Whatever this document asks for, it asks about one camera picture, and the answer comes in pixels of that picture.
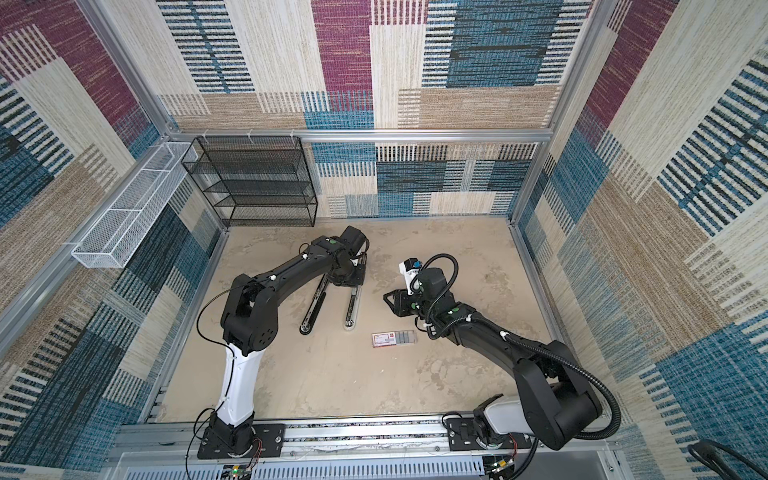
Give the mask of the red white staple box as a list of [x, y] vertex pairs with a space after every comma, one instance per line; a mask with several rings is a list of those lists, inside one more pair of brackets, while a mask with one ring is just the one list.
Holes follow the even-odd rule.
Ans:
[[396, 346], [397, 344], [397, 334], [394, 331], [379, 332], [372, 335], [372, 345], [374, 348]]

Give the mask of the black stapler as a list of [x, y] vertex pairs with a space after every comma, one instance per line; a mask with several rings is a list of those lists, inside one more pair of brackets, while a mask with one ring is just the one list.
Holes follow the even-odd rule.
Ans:
[[326, 321], [331, 318], [335, 318], [346, 331], [354, 330], [358, 324], [362, 290], [361, 285], [333, 286], [329, 275], [323, 275], [300, 322], [299, 333], [310, 335], [319, 319]]

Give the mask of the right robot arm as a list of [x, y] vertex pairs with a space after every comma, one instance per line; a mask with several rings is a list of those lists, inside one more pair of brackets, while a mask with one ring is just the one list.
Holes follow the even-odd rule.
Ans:
[[509, 374], [517, 398], [499, 396], [482, 405], [481, 424], [496, 435], [531, 434], [559, 450], [570, 440], [593, 439], [587, 428], [603, 413], [596, 385], [559, 341], [523, 338], [460, 302], [439, 268], [413, 276], [413, 284], [383, 295], [398, 317], [415, 316], [433, 339], [473, 350]]

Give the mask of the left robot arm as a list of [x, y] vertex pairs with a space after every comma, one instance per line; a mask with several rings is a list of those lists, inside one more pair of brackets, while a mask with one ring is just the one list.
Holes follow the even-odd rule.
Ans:
[[320, 236], [301, 253], [265, 273], [241, 274], [227, 291], [219, 342], [226, 362], [217, 406], [202, 433], [197, 458], [255, 459], [278, 456], [284, 426], [255, 423], [255, 384], [261, 359], [275, 340], [280, 305], [311, 280], [356, 288], [363, 284], [369, 241], [348, 226], [339, 236]]

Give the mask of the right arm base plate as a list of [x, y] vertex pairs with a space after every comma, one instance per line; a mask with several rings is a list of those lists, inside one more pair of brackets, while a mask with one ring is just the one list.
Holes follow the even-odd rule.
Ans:
[[526, 450], [533, 444], [530, 434], [497, 434], [486, 424], [474, 418], [462, 417], [449, 412], [441, 418], [447, 432], [451, 451], [470, 450]]

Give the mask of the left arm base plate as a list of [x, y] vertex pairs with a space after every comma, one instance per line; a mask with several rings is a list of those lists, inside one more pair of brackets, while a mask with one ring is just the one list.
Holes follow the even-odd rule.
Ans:
[[216, 421], [207, 426], [196, 457], [200, 460], [277, 458], [281, 455], [286, 425], [250, 424], [231, 427]]

